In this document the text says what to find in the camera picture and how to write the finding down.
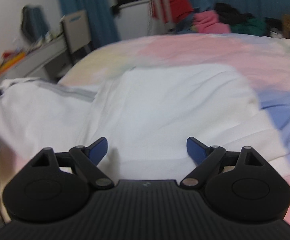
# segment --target metal rivet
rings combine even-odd
[[[188,187],[193,187],[198,184],[198,180],[194,178],[187,178],[183,180],[183,184]]]
[[[111,183],[112,181],[107,178],[101,178],[96,181],[96,185],[99,187],[106,187],[106,186],[109,186]]]

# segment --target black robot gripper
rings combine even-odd
[[[252,147],[227,152],[190,137],[197,167],[180,185],[115,186],[97,168],[106,152],[105,138],[65,153],[41,150],[5,187],[11,222],[0,239],[290,239],[283,221],[290,187]],[[226,166],[234,169],[223,172]]]

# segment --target green clothing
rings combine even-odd
[[[248,18],[246,22],[230,25],[232,33],[263,36],[266,33],[267,25],[264,21],[256,18]]]

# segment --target ribbed black surface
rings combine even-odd
[[[45,225],[12,221],[0,230],[0,239],[290,240],[290,226],[280,220],[227,221],[198,192],[182,190],[175,181],[120,181],[114,189],[96,192],[71,218]]]

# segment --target bedsheet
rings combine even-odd
[[[152,36],[112,44],[81,60],[61,80],[95,85],[134,66],[169,67],[221,63],[235,67],[258,93],[280,129],[290,162],[290,40],[244,34]],[[290,209],[286,216],[290,223]]]
[[[25,161],[46,146],[63,152],[106,137],[98,167],[115,182],[180,182],[195,168],[185,146],[194,136],[229,151],[252,145],[282,176],[290,174],[277,129],[228,65],[134,68],[96,94],[37,79],[6,81],[0,89],[0,137]]]

